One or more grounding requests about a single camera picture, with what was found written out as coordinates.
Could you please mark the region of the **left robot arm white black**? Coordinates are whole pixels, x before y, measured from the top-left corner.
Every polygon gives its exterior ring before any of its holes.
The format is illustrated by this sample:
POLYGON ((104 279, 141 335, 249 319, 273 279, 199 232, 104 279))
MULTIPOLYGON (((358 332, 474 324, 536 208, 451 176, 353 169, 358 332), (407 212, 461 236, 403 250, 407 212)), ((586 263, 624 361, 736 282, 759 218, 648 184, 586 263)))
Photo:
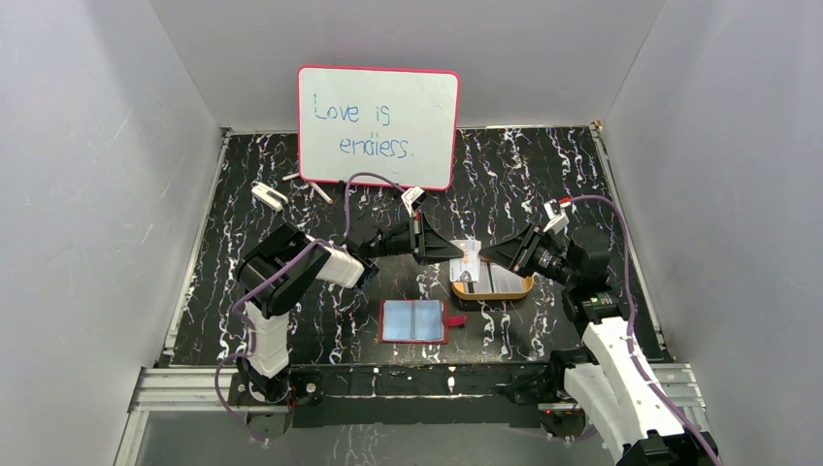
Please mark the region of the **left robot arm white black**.
POLYGON ((361 290, 379 272, 376 258, 409 255, 419 265, 459 259, 464 252, 437 233, 425 215, 378 231, 372 239, 341 245, 315 238, 285 223, 241 261, 236 281, 245 292, 231 313, 243 320, 249 341, 237 367, 252 391, 267 404, 285 399, 290 379, 288 314, 315 282, 361 290))

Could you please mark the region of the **red leather card holder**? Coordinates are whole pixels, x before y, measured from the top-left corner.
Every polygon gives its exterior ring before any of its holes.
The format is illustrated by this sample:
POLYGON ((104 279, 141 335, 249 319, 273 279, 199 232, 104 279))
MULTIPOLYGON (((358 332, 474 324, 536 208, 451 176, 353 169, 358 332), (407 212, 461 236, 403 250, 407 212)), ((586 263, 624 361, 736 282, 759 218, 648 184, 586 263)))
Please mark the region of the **red leather card holder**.
POLYGON ((441 300, 384 300, 379 309, 382 344, 444 345, 449 330, 463 327, 467 314, 452 316, 441 300))

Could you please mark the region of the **tan oval card tray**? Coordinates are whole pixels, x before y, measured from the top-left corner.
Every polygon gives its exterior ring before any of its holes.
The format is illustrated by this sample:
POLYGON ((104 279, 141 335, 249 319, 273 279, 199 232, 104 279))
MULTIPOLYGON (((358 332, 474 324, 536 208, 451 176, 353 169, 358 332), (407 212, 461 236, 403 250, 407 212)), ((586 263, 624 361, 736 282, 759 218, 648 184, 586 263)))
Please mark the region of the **tan oval card tray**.
POLYGON ((451 284, 454 294, 466 301, 519 300, 527 296, 535 285, 533 277, 519 277, 506 268, 481 261, 476 282, 451 284))

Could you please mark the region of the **white VIP credit card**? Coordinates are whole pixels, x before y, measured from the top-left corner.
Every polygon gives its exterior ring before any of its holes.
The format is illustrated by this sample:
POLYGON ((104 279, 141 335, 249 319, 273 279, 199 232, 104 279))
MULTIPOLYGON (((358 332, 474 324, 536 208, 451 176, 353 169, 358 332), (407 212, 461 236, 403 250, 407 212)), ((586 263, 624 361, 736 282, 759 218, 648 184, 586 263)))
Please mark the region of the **white VIP credit card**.
POLYGON ((452 283, 476 283, 480 277, 479 251, 482 242, 475 239, 451 240, 462 255, 449 260, 449 279, 452 283))

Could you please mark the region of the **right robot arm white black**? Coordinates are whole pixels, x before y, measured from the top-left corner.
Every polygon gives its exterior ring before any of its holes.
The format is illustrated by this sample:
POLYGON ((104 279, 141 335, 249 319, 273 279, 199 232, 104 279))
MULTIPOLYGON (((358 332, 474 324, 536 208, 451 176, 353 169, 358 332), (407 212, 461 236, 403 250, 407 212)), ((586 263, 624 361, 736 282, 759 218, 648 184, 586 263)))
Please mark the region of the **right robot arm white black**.
POLYGON ((635 342, 634 322, 609 285, 609 236, 576 229, 566 246, 531 225, 483 248, 480 257, 520 277, 540 275, 561 287, 579 349, 554 351, 544 386, 576 402, 617 465, 717 465, 717 447, 665 393, 635 342))

